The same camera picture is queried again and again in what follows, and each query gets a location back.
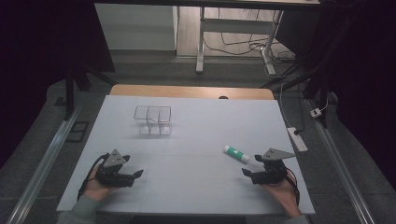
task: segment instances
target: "dark background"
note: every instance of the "dark background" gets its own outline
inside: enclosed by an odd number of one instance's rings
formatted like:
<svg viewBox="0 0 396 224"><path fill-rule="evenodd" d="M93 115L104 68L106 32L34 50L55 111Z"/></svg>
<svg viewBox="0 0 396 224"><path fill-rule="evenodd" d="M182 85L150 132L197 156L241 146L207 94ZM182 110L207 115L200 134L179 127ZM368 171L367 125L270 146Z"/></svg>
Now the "dark background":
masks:
<svg viewBox="0 0 396 224"><path fill-rule="evenodd" d="M114 72L93 3L0 1L1 166L35 121L48 87L82 64Z"/></svg>
<svg viewBox="0 0 396 224"><path fill-rule="evenodd" d="M396 4L367 1L343 39L330 69L338 118L396 189Z"/></svg>

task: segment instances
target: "human hand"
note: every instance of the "human hand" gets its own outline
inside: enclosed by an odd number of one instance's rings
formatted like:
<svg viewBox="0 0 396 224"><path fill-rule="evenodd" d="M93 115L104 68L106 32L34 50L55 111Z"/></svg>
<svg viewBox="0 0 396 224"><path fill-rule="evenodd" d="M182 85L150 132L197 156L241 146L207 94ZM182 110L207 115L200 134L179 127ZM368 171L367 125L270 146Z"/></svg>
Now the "human hand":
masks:
<svg viewBox="0 0 396 224"><path fill-rule="evenodd" d="M101 202L111 191L118 188L111 188L103 186L97 179L95 179L96 172L99 166L96 166L91 174L89 181L87 183L87 187L84 190L83 195L90 197L97 202Z"/></svg>
<svg viewBox="0 0 396 224"><path fill-rule="evenodd" d="M296 183L296 180L291 175L291 172L288 170L288 177ZM302 215L300 209L298 208L296 202L296 194L294 192L293 186L284 179L278 185L261 185L263 189L267 189L280 203L285 209L286 213L290 217L299 217Z"/></svg>

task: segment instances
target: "metal rail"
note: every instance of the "metal rail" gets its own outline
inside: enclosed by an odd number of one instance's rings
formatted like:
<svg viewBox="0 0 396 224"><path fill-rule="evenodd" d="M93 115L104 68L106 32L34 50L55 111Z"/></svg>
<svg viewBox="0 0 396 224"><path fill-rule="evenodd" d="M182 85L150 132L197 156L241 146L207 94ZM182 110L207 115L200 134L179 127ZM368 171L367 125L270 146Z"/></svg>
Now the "metal rail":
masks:
<svg viewBox="0 0 396 224"><path fill-rule="evenodd" d="M33 203L35 202L35 198L38 195L38 192L41 190L50 169L52 168L53 163L55 162L59 151L61 150L64 140L66 139L67 134L73 126L74 121L76 120L82 105L84 103L84 99L86 97L85 93L82 93L82 97L79 100L78 106L75 111L71 114L69 120L64 120L59 127L57 133L54 135L52 142L47 149L47 152L44 154L43 159L38 164L35 173L29 181L29 184L26 186L20 200L15 205L14 210L8 218L7 224L19 224L23 223L26 219L27 215L32 208Z"/></svg>
<svg viewBox="0 0 396 224"><path fill-rule="evenodd" d="M309 104L307 100L305 100L306 106L308 107L308 110L311 111L313 110L313 106ZM344 185L344 188L346 190L346 193L349 195L350 200L355 207L356 214L358 215L359 219L361 220L361 223L364 224L375 224L374 218L367 206L366 201L364 201L361 191L358 189L356 186L352 176L350 175L347 166L340 154L340 152L337 149L337 146L335 145L334 141L332 140L332 136L328 132L327 129L324 129L320 123L319 120L315 120L315 125L317 127L318 133L327 149L329 152L330 159L332 160L332 163L334 165L335 170L337 171L337 174L341 178L341 182Z"/></svg>

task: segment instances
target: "clear plastic container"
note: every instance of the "clear plastic container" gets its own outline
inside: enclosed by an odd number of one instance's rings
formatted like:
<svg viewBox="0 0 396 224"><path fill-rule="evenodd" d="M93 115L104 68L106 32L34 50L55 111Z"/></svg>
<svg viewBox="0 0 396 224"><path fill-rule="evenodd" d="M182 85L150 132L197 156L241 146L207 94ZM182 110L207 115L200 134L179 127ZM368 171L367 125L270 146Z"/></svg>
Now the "clear plastic container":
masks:
<svg viewBox="0 0 396 224"><path fill-rule="evenodd" d="M171 134L171 107L139 105L134 111L134 120L140 134Z"/></svg>

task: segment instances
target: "white wall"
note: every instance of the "white wall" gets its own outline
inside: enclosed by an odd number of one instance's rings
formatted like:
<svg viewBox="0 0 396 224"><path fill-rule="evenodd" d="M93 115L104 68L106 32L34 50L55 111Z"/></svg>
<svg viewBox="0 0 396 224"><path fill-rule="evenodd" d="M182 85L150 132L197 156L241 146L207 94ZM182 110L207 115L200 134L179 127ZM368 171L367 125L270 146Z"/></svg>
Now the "white wall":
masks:
<svg viewBox="0 0 396 224"><path fill-rule="evenodd" d="M176 7L95 4L109 49L177 48Z"/></svg>

